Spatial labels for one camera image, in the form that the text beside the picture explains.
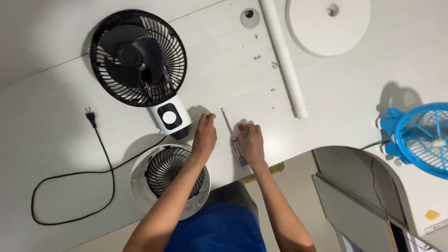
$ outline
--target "yellow sticker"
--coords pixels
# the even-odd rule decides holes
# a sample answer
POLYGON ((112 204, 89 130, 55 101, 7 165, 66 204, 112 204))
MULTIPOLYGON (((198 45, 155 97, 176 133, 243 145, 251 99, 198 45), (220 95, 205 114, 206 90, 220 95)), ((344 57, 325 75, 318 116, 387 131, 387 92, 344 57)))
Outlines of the yellow sticker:
POLYGON ((440 213, 434 211, 434 210, 428 210, 428 212, 425 214, 425 217, 430 220, 435 220, 440 216, 440 213))

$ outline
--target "fan grille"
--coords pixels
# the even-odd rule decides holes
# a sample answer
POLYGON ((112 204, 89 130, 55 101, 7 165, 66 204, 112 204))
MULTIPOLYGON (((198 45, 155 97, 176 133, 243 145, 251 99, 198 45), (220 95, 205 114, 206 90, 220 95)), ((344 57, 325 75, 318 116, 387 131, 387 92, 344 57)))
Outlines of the fan grille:
POLYGON ((100 84, 116 99, 131 106, 151 107, 173 97, 184 81, 187 59, 185 48, 174 29, 163 19, 141 10, 124 10, 105 18, 97 28, 90 45, 90 60, 93 71, 100 84), (140 84, 149 98, 139 88, 128 88, 111 78, 104 66, 105 58, 120 64, 118 59, 107 54, 101 47, 99 40, 104 34, 116 26, 138 25, 150 32, 162 51, 168 78, 162 78, 158 85, 150 84, 140 78, 140 84))
MULTIPOLYGON (((165 148, 158 152, 148 161, 148 168, 145 172, 146 181, 150 190, 159 198, 165 189, 171 184, 174 177, 185 165, 190 155, 190 151, 182 148, 165 148)), ((204 182, 204 168, 194 183, 189 199, 198 195, 204 182)))
POLYGON ((401 138, 413 156, 433 169, 447 170, 448 111, 434 110, 413 115, 406 121, 401 138))

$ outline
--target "person's left hand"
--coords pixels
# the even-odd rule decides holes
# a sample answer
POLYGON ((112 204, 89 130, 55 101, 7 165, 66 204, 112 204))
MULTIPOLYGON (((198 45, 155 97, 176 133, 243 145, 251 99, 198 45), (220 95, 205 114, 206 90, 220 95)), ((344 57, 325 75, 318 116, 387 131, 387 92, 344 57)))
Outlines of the person's left hand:
POLYGON ((190 156, 198 158, 199 162, 205 164, 215 148, 216 128, 213 126, 213 121, 216 115, 213 113, 202 114, 198 122, 198 128, 194 134, 193 146, 190 156))

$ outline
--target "person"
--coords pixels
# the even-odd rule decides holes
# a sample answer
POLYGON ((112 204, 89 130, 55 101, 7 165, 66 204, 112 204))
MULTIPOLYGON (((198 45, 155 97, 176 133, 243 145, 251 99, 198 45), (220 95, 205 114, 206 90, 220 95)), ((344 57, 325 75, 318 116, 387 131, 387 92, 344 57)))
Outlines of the person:
MULTIPOLYGON (((211 195, 219 190, 224 193, 224 196, 215 197, 224 198, 224 202, 207 200, 197 213, 179 221, 191 189, 215 147, 215 118, 212 113, 201 115, 187 162, 135 228, 124 252, 266 251, 257 219, 258 211, 254 213, 249 207, 251 204, 230 203, 228 199, 231 196, 226 197, 223 192, 228 186, 211 191, 211 195)), ((264 160, 260 126, 248 124, 246 128, 247 137, 240 134, 238 141, 260 186, 280 251, 315 252, 310 235, 281 193, 264 160)), ((240 191, 243 188, 244 192, 235 193, 229 188, 231 195, 248 196, 244 185, 239 182, 232 184, 240 191)))

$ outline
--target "hand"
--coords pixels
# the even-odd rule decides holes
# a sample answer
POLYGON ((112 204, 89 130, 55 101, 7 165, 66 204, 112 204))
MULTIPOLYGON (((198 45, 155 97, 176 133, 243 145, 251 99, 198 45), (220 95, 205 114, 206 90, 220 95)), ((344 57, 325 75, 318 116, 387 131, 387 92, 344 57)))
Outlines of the hand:
POLYGON ((202 162, 202 165, 205 165, 207 162, 218 139, 216 136, 216 128, 213 126, 215 118, 216 115, 213 113, 208 115, 202 114, 194 134, 190 157, 198 158, 197 161, 202 162))
POLYGON ((267 167, 264 161, 263 135, 261 134, 260 125, 247 124, 246 128, 249 130, 249 135, 247 138, 244 138, 240 133, 238 142, 244 157, 255 173, 258 169, 267 167))

